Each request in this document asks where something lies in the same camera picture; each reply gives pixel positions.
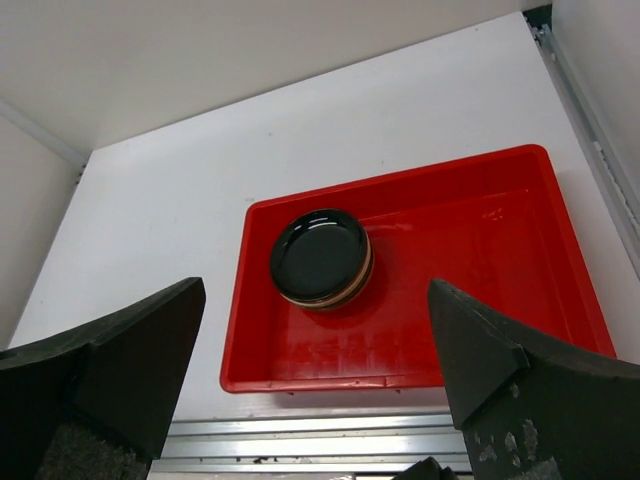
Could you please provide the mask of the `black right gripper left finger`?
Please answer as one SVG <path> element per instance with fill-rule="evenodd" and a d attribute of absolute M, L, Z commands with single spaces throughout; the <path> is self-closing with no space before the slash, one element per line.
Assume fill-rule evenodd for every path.
<path fill-rule="evenodd" d="M 162 453 L 206 294 L 198 277 L 1 354 L 4 479 L 144 479 Z"/>

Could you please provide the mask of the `beige plate with motifs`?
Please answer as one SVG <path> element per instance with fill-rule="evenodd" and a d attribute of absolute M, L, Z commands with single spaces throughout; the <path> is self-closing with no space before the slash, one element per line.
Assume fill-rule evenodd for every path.
<path fill-rule="evenodd" d="M 313 311 L 332 310 L 348 303 L 350 300 L 358 296 L 361 290 L 366 286 L 373 270 L 374 253 L 369 238 L 366 238 L 365 245 L 365 257 L 358 273 L 346 287 L 339 290 L 337 293 L 320 300 L 297 300 L 285 295 L 284 293 L 281 293 L 280 296 L 293 305 Z"/>

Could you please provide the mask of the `black plate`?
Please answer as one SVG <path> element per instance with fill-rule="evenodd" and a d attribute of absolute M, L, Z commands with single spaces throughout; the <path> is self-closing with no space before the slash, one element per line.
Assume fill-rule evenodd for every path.
<path fill-rule="evenodd" d="M 369 238 L 362 224 L 339 209 L 310 211 L 275 240 L 269 271 L 279 293 L 320 300 L 346 287 L 358 273 Z"/>

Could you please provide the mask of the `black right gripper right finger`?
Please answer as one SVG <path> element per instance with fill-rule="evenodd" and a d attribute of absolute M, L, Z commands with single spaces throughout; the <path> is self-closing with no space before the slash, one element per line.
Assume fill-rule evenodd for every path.
<path fill-rule="evenodd" d="M 636 479 L 639 367 L 547 335 L 443 281 L 427 304 L 477 479 Z"/>

